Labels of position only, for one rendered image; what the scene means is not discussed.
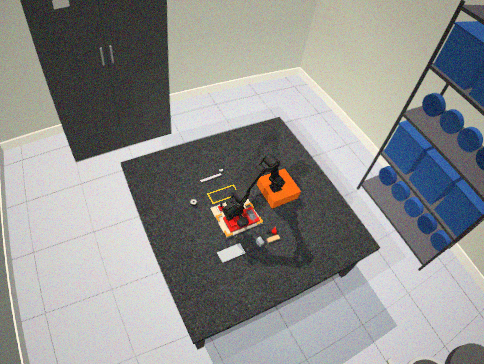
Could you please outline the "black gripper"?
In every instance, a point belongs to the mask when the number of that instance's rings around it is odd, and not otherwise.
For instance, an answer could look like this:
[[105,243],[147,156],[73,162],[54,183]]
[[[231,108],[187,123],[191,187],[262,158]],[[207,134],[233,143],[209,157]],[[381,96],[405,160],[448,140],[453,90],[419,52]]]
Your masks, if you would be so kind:
[[[231,201],[230,200],[227,200],[226,201],[226,205],[228,205]],[[249,221],[246,217],[243,217],[243,213],[244,213],[244,210],[245,208],[243,207],[241,210],[237,210],[236,211],[236,216],[239,217],[239,220],[237,221],[237,225],[239,226],[239,228],[242,228],[244,226],[247,226],[249,224]]]

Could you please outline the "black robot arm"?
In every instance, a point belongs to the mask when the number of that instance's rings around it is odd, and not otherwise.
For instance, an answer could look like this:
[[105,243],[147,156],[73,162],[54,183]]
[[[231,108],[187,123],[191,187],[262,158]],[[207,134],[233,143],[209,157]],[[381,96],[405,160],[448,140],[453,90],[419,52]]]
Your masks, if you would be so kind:
[[[265,168],[264,166],[262,166],[262,162],[265,162],[269,167]],[[250,190],[258,181],[258,179],[262,176],[262,174],[266,172],[271,172],[269,180],[272,183],[269,185],[269,187],[271,188],[273,193],[282,190],[281,187],[284,186],[286,181],[284,181],[284,179],[279,174],[279,165],[280,161],[272,154],[268,154],[262,158],[261,162],[255,167],[255,170],[247,179],[247,181],[243,184],[243,186],[238,187],[233,192],[233,194],[229,198],[231,202],[222,208],[226,220],[233,220],[233,217],[236,217],[236,211],[241,210],[244,207],[244,203],[247,201],[250,195]],[[235,199],[233,197],[235,197]]]

